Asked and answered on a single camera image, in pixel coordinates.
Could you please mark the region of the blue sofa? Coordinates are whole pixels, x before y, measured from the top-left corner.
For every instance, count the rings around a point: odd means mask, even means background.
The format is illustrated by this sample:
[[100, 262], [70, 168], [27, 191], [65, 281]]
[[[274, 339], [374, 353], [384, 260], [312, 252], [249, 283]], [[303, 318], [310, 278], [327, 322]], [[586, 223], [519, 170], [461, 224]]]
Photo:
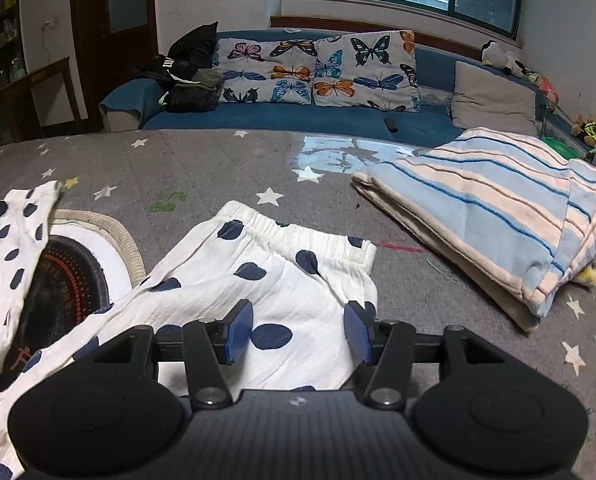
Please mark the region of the blue sofa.
[[110, 92], [100, 103], [109, 131], [164, 129], [254, 129], [360, 136], [434, 148], [461, 132], [450, 118], [455, 63], [474, 65], [471, 58], [420, 46], [415, 49], [420, 110], [387, 112], [380, 106], [320, 107], [315, 104], [220, 104], [199, 113], [170, 113], [158, 101], [161, 86], [152, 78], [136, 78]]

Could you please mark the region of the butterfly pillow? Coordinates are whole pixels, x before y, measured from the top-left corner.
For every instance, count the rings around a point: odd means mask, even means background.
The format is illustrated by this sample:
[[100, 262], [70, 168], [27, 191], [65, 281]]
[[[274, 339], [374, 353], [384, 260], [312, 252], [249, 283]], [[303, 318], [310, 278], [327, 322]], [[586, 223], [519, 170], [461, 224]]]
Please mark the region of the butterfly pillow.
[[412, 30], [348, 34], [320, 39], [314, 46], [315, 105], [420, 110]]
[[219, 39], [212, 60], [224, 79], [220, 102], [310, 105], [317, 56], [309, 39]]

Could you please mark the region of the round table heater opening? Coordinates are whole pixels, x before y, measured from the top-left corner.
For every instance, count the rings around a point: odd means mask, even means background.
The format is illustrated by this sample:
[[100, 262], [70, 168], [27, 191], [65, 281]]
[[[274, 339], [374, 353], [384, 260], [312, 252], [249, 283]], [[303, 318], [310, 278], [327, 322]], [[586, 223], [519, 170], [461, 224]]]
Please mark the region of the round table heater opening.
[[92, 211], [55, 211], [48, 225], [48, 244], [36, 264], [4, 359], [0, 391], [15, 381], [33, 356], [145, 277], [138, 245], [119, 220]]

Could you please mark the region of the grey plain cushion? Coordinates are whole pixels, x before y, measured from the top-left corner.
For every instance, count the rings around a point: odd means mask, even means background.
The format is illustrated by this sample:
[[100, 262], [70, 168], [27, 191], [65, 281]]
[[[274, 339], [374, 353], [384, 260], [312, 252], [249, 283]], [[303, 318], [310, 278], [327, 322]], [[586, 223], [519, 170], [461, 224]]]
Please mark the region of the grey plain cushion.
[[451, 117], [455, 127], [538, 135], [532, 90], [472, 64], [456, 62], [454, 68]]

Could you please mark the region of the striped folded blanket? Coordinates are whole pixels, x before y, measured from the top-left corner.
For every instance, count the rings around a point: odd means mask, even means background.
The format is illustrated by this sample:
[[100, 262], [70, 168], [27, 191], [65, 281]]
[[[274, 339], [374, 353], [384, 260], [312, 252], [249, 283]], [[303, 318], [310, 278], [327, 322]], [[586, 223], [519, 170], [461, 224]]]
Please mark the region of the striped folded blanket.
[[596, 167], [534, 136], [471, 128], [352, 185], [459, 266], [523, 330], [596, 257]]

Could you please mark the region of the white navy dotted garment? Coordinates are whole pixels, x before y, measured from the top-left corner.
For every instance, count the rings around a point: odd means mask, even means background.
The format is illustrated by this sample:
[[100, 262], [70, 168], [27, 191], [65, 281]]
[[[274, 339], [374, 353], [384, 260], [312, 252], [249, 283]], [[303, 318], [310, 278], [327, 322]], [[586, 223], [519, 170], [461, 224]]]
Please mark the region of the white navy dotted garment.
[[[8, 192], [0, 218], [0, 376], [20, 326], [25, 296], [48, 244], [56, 182]], [[0, 391], [0, 479], [22, 471], [6, 429], [13, 404], [43, 379], [128, 328], [173, 330], [199, 318], [220, 318], [250, 301], [254, 331], [245, 359], [228, 374], [244, 389], [342, 386], [356, 369], [344, 331], [344, 307], [374, 310], [368, 240], [278, 223], [244, 204], [226, 203], [199, 223], [127, 295], [105, 304], [49, 346], [33, 351], [21, 374]]]

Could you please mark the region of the dark wooden door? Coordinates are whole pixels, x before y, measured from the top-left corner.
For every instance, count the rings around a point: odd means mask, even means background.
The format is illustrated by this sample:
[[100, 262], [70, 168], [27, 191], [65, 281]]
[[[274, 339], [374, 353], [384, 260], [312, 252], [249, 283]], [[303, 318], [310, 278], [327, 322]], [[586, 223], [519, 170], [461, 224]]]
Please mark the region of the dark wooden door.
[[70, 0], [72, 36], [89, 125], [100, 102], [158, 53], [155, 0]]

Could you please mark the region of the black bag on sofa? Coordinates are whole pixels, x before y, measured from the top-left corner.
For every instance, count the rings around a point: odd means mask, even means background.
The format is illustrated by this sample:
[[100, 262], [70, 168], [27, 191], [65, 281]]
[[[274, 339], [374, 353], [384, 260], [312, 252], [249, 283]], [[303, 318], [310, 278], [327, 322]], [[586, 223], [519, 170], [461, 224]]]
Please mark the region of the black bag on sofa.
[[159, 106], [168, 113], [205, 113], [220, 99], [224, 77], [213, 66], [218, 22], [200, 25], [176, 40], [168, 54], [149, 63], [146, 76], [162, 90]]

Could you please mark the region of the white plush toy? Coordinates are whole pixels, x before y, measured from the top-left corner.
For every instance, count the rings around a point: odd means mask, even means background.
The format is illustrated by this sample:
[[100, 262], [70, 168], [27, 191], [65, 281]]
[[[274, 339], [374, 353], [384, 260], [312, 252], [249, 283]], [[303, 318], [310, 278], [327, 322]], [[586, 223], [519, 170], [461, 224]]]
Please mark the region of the white plush toy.
[[525, 65], [511, 52], [504, 52], [494, 41], [489, 40], [481, 47], [481, 62], [485, 66], [500, 70], [507, 76], [522, 78], [525, 76]]

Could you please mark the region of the grey star tablecloth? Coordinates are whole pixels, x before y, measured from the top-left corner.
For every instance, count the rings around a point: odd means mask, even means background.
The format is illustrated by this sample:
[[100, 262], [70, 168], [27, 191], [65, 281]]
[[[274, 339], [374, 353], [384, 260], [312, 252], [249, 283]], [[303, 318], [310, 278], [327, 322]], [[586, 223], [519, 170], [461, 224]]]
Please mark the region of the grey star tablecloth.
[[60, 206], [118, 219], [146, 266], [229, 200], [272, 219], [370, 240], [383, 318], [424, 333], [461, 324], [575, 393], [590, 429], [576, 471], [596, 479], [596, 287], [560, 290], [532, 333], [519, 330], [456, 266], [428, 250], [364, 200], [350, 178], [403, 148], [337, 136], [232, 130], [164, 130], [64, 136], [0, 146], [0, 199], [44, 180], [65, 185]]

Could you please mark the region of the right butterfly pillow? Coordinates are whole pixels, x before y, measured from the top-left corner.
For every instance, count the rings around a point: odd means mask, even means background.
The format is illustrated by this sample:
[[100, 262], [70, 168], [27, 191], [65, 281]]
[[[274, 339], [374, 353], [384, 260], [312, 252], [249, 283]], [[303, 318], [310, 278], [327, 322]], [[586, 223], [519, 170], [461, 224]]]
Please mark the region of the right butterfly pillow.
[[315, 105], [420, 110], [412, 30], [348, 34], [320, 39], [314, 46]]

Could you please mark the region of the colourful plush toys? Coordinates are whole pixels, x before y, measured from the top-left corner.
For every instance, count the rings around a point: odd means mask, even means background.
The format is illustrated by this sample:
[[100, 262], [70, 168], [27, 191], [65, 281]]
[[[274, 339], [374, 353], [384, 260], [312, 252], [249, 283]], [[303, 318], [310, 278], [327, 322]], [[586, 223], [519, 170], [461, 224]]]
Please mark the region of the colourful plush toys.
[[542, 117], [540, 138], [552, 136], [573, 148], [577, 158], [592, 162], [596, 155], [596, 117], [584, 118], [578, 114], [574, 119], [569, 118], [560, 107], [560, 96], [548, 78], [536, 72], [529, 72], [526, 78], [544, 97], [539, 104]]

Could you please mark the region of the dark wooden desk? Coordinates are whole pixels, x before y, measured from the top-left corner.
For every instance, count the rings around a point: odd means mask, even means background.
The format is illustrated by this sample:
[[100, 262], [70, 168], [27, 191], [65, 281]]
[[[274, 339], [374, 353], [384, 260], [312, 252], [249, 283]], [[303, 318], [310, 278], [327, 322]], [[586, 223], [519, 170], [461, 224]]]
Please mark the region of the dark wooden desk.
[[[33, 101], [33, 90], [55, 77], [60, 77], [63, 81], [72, 119], [61, 126], [43, 127]], [[83, 119], [74, 91], [69, 56], [38, 68], [0, 89], [0, 144], [36, 140], [41, 136], [58, 136], [67, 131], [83, 132]]]

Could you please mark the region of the left butterfly pillow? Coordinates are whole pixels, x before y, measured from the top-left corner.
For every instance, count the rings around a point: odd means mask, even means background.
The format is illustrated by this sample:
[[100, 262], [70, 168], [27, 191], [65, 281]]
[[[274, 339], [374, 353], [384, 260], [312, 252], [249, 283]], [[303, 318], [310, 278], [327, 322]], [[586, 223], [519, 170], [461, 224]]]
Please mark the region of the left butterfly pillow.
[[212, 60], [224, 79], [220, 102], [310, 105], [317, 56], [309, 39], [219, 39]]

